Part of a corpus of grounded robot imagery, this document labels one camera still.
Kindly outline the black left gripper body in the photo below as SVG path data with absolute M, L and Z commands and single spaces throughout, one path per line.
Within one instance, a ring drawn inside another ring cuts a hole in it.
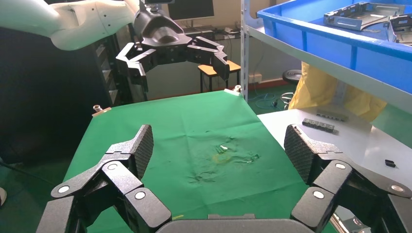
M 136 36 L 144 50 L 154 49 L 158 65 L 185 62 L 187 45 L 192 38 L 161 10 L 152 12 L 141 9 L 134 21 Z

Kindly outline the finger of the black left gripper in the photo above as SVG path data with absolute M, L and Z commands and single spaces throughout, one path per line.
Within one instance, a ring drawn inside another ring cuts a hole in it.
M 146 73 L 158 65 L 156 56 L 156 49 L 144 50 L 137 43 L 130 42 L 117 54 L 116 60 L 123 75 L 132 84 L 140 85 L 146 94 L 149 91 Z
M 230 66 L 224 46 L 201 36 L 197 36 L 187 45 L 187 61 L 212 66 L 223 79 L 229 78 Z

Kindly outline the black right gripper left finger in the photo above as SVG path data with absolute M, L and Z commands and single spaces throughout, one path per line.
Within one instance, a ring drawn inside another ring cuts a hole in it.
M 51 191 L 37 232 L 85 233 L 111 207 L 133 232 L 158 231 L 172 214 L 142 182 L 153 148 L 147 124 L 131 140 L 111 145 L 96 165 Z

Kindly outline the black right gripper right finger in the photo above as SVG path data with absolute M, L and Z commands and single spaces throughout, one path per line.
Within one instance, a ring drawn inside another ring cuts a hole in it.
M 412 230 L 412 192 L 357 165 L 334 144 L 309 138 L 298 125 L 286 128 L 284 150 L 308 185 L 291 218 L 321 232 L 337 207 L 350 210 L 373 233 Z

